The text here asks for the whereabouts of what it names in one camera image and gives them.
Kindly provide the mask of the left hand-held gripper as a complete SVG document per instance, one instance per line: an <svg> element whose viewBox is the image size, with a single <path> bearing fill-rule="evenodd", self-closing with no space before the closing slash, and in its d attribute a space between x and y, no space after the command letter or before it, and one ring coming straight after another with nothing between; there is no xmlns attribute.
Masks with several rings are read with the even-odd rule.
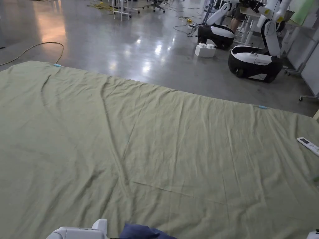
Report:
<svg viewBox="0 0 319 239"><path fill-rule="evenodd" d="M60 227L47 239L107 239L107 220L97 220L91 228Z"/></svg>

